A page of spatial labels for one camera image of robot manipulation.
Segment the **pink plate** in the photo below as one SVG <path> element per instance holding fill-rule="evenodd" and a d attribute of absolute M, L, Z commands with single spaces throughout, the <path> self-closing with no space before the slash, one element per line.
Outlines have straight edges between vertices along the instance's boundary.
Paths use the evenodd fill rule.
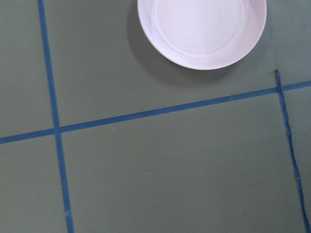
<path fill-rule="evenodd" d="M 139 0 L 140 25 L 151 45 L 182 67 L 214 70 L 244 58 L 267 18 L 264 0 Z"/>

